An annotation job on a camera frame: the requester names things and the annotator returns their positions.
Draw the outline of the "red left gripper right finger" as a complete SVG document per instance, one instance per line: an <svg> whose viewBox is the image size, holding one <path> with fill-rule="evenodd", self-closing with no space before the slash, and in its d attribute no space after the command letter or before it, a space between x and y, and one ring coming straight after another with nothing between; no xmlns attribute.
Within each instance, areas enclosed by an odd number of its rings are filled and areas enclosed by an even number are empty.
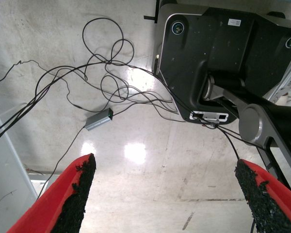
<svg viewBox="0 0 291 233"><path fill-rule="evenodd" d="M291 233L291 190L257 164L240 159L235 176L258 233Z"/></svg>

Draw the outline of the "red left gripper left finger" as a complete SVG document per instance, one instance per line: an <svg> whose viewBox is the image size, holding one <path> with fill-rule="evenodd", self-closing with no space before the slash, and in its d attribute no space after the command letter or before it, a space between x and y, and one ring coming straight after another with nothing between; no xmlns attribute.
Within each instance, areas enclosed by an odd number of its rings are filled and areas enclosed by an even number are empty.
<svg viewBox="0 0 291 233"><path fill-rule="evenodd" d="M74 160L8 232L78 233L95 171L92 153Z"/></svg>

